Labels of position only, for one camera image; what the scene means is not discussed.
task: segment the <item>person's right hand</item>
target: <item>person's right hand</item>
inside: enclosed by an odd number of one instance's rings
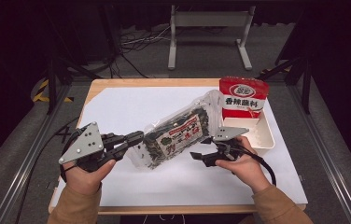
[[[74,167],[65,173],[67,176],[67,186],[80,194],[92,195],[100,188],[101,181],[111,172],[115,163],[115,160],[110,160],[98,170],[91,173],[79,167]],[[63,164],[64,170],[72,166],[74,166],[73,161]]]
[[[257,154],[246,137],[240,135],[237,136],[236,139],[242,147]],[[240,157],[237,161],[217,160],[216,165],[232,171],[240,180],[251,187],[254,193],[271,186],[271,183],[262,172],[260,163],[246,154]]]

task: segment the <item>wrist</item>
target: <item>wrist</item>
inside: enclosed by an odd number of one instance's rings
[[[81,184],[71,184],[67,183],[68,187],[73,191],[83,194],[83,195],[93,195],[100,190],[102,183],[93,185],[81,185]]]
[[[249,185],[249,187],[251,187],[252,192],[254,194],[256,194],[256,193],[258,193],[260,191],[263,191],[263,190],[269,188],[271,185],[272,184],[269,183],[269,181],[266,178],[264,178],[264,179],[262,179],[260,181],[254,182],[253,184]]]

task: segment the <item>wooden table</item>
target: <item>wooden table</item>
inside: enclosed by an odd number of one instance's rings
[[[96,79],[92,82],[85,105],[104,89],[128,87],[218,87],[219,78],[152,78],[152,79]],[[52,202],[49,211],[53,210]],[[177,205],[177,206],[101,206],[100,215],[153,215],[153,214],[236,214],[256,212],[255,205]]]

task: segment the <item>white paper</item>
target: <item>white paper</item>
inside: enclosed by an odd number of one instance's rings
[[[217,87],[108,88],[85,107],[80,127],[97,121],[101,133],[127,134],[144,131]],[[278,129],[269,102],[264,106],[272,130],[274,148],[263,159],[273,168],[277,186],[295,203],[307,203],[300,179]],[[253,204],[251,189],[231,172],[205,167],[190,152],[207,154],[214,145],[198,144],[165,161],[154,170],[138,170],[124,157],[103,180],[101,206],[166,206]],[[269,173],[263,168],[270,180]],[[52,206],[64,188],[61,180]]]

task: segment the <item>plastic bag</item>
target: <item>plastic bag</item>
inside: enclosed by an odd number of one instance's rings
[[[222,126],[222,102],[220,91],[209,91],[174,114],[148,125],[143,142],[129,148],[126,155],[137,168],[156,168],[213,135]]]
[[[223,77],[219,90],[224,94],[224,118],[252,118],[260,115],[269,85],[255,78]]]

